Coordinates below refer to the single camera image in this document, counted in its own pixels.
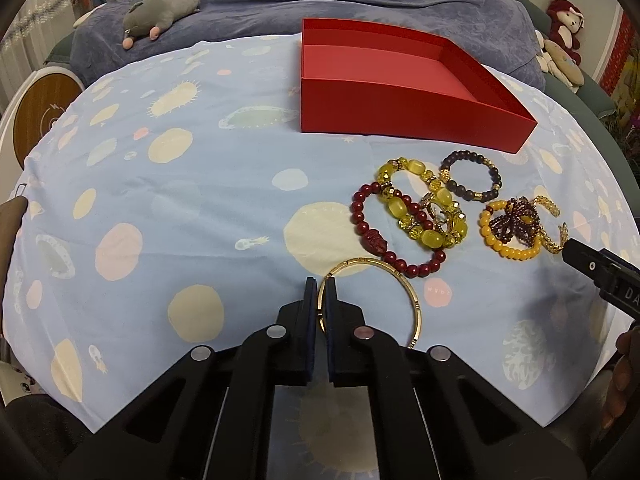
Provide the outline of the right hand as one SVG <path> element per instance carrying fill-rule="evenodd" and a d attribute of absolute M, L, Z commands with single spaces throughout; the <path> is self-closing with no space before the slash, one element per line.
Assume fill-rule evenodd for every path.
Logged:
<path fill-rule="evenodd" d="M 606 394 L 602 428 L 610 428 L 624 414 L 628 399 L 639 385 L 639 327 L 621 334 L 616 340 L 620 354 Z"/>

